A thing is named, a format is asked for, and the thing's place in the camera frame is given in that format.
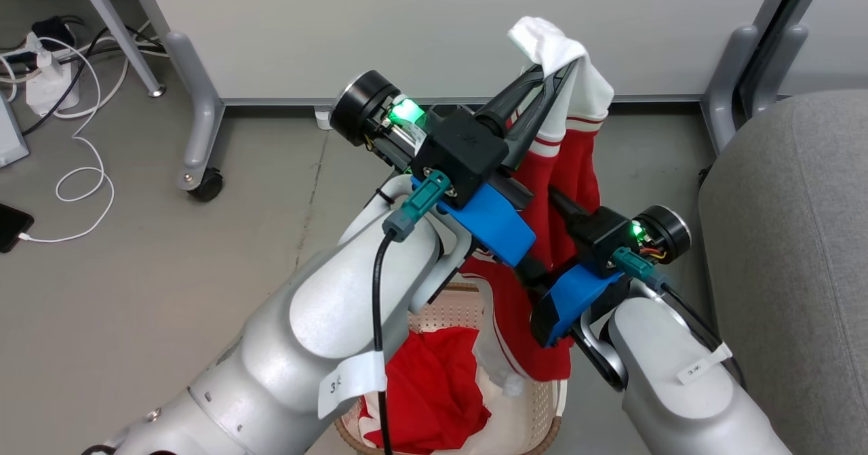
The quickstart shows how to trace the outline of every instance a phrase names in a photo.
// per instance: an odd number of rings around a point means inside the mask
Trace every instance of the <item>cylindrical black motor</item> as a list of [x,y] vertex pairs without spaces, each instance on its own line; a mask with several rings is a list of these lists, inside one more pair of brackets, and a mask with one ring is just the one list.
[[690,249],[692,240],[688,225],[668,207],[652,205],[633,219],[654,241],[654,248],[666,252],[666,257],[660,263],[670,263]]
[[337,99],[329,116],[332,127],[355,146],[372,137],[385,113],[384,103],[401,93],[376,70],[357,76]]

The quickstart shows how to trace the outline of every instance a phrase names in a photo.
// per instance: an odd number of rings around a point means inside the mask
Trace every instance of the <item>teal connector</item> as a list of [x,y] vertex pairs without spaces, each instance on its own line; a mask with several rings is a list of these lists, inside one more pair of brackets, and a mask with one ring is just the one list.
[[669,283],[669,277],[654,270],[654,264],[641,255],[626,247],[618,248],[612,254],[612,263],[618,270],[634,279],[639,279],[654,291],[660,292],[663,284]]
[[422,181],[412,195],[404,201],[399,209],[396,209],[389,215],[385,221],[382,221],[382,230],[386,233],[389,230],[394,230],[394,241],[404,241],[413,229],[416,223],[425,216],[432,207],[437,205],[437,202],[449,191],[452,183],[449,177],[439,171],[431,170],[428,177]]

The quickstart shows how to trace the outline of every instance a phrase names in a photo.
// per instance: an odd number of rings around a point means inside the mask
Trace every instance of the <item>screw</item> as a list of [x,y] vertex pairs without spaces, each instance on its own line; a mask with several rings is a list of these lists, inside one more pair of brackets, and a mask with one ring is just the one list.
[[152,422],[156,421],[157,418],[160,418],[161,414],[162,414],[162,409],[156,408],[156,409],[154,409],[154,411],[149,412],[148,416],[145,416],[145,421],[152,423]]

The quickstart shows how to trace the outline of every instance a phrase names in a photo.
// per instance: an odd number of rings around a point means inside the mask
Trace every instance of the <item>white board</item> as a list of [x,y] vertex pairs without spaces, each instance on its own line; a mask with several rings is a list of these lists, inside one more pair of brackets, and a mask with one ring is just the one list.
[[868,0],[813,0],[800,24],[808,37],[781,94],[868,88]]
[[542,16],[582,41],[617,94],[701,94],[763,0],[156,0],[220,97],[331,98],[378,69],[416,97],[488,97],[523,64],[506,38]]

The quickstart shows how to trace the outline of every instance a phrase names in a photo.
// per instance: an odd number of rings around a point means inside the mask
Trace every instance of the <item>cable label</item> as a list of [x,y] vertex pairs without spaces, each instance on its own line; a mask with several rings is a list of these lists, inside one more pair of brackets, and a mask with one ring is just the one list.
[[382,352],[365,352],[345,359],[319,383],[317,415],[325,418],[339,403],[372,391],[385,391],[386,384]]
[[703,377],[713,366],[729,359],[731,356],[732,351],[726,346],[726,343],[721,343],[712,353],[691,363],[687,368],[678,372],[676,376],[686,386],[697,380],[697,378]]

